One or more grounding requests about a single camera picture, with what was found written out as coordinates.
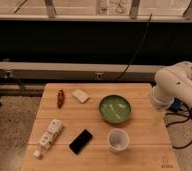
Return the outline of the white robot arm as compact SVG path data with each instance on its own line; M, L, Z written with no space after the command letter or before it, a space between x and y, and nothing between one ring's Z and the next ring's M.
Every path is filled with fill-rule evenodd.
M159 69L150 102L157 110L169 108L177 98L192 108L192 63L183 61Z

